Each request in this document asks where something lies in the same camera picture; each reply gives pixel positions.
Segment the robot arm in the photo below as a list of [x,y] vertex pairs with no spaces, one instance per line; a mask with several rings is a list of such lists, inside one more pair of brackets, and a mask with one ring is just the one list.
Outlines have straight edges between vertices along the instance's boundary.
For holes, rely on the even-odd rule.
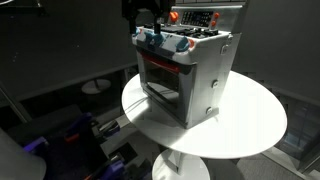
[[154,32],[160,34],[161,24],[158,19],[163,14],[168,14],[174,3],[174,0],[122,0],[122,16],[129,21],[130,34],[136,32],[136,18],[139,10],[143,9],[151,11],[154,16]]

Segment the oven handle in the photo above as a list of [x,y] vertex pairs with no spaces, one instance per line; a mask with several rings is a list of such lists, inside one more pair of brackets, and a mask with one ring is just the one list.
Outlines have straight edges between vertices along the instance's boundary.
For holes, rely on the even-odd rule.
[[141,53],[141,55],[142,55],[143,59],[151,62],[154,65],[157,65],[159,67],[162,67],[164,69],[167,69],[167,70],[172,71],[172,72],[177,73],[177,74],[180,72],[180,68],[178,66],[175,66],[175,65],[168,64],[166,62],[157,60],[156,58],[154,58],[152,56],[149,56],[149,55],[146,55],[144,53]]

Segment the toy stove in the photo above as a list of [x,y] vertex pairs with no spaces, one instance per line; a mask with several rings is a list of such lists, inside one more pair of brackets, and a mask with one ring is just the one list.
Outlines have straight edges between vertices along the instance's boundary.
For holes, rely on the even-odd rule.
[[241,36],[235,30],[241,9],[174,6],[160,34],[146,24],[133,35],[143,90],[185,128],[219,112]]

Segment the small round table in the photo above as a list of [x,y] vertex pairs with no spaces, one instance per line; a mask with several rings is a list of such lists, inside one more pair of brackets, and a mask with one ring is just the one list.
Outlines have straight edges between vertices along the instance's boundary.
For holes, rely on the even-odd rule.
[[219,114],[184,129],[143,92],[136,75],[126,85],[122,106],[129,121],[153,141],[168,147],[156,159],[153,180],[209,180],[200,157],[234,159],[261,153],[284,135],[287,117],[278,99],[262,85],[230,72]]

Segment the oven window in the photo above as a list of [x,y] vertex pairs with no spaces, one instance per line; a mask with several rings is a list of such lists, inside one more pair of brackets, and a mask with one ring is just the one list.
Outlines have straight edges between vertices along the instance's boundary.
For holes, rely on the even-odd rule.
[[179,74],[161,66],[144,60],[147,87],[160,98],[178,107],[179,100]]

